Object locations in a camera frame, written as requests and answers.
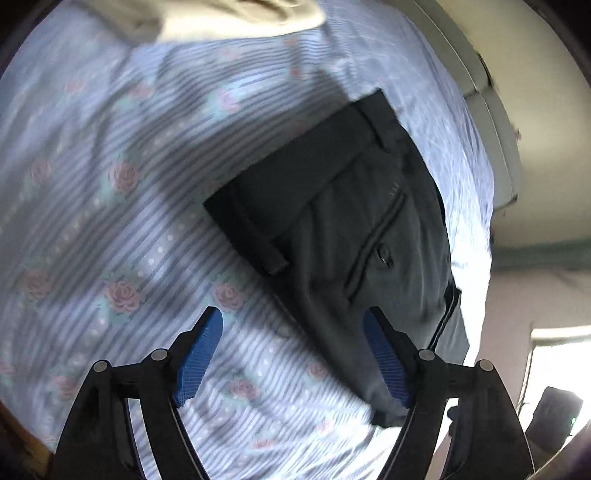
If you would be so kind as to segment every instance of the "bed sheet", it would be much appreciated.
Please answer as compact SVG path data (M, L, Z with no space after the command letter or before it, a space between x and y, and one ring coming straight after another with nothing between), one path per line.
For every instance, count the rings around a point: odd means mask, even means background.
M475 359L493 180L464 99L403 14L320 4L297 34L133 47L64 2L0 79L0 400L50 449L93 362L138 362L213 304L222 340L181 409L212 479L377 476L397 429L368 424L202 207L377 88L441 191Z

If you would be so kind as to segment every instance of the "black pants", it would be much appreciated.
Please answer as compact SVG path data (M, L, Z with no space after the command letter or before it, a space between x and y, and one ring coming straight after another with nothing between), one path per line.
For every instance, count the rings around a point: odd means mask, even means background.
M206 209L266 278L335 373L400 425L363 334L379 306L418 348L461 363L468 342L443 201L381 91L248 168Z

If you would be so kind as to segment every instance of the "window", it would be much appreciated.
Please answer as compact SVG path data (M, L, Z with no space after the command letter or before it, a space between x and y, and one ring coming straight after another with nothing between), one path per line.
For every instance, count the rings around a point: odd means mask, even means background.
M564 333L565 329L553 330L555 335ZM583 400L571 431L573 436L591 419L591 336L556 338L550 332L544 329L532 334L532 351L518 407L519 420L525 430L546 387L569 390Z

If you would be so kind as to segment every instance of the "blue rubber tip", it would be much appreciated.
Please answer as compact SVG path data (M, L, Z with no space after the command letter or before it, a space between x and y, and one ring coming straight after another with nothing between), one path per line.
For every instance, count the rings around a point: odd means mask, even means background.
M199 332L199 336L177 373L177 389L173 394L177 408L182 407L189 398L197 394L197 389L222 337L222 312L215 309L205 322L205 326Z
M363 332L390 395L400 400L404 407L410 408L412 396L407 388L406 371L371 310L363 316Z

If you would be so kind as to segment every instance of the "gray cushion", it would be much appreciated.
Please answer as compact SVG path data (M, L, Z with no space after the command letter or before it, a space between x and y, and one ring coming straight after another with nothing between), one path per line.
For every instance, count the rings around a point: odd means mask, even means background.
M423 33L464 96L488 86L486 69L466 36L436 0L384 0Z
M491 88L466 97L495 178L495 208L517 199L521 188L522 168L513 127L501 99Z

